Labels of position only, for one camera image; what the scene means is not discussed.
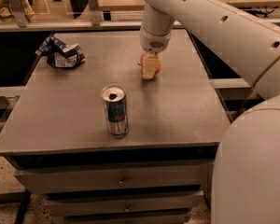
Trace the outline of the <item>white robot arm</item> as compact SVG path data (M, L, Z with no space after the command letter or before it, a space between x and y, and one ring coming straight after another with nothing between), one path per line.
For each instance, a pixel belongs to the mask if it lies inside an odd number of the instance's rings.
M164 51L179 22L236 75L212 86L248 88L263 99L220 140L211 223L280 224L280 27L219 0L144 1L144 50Z

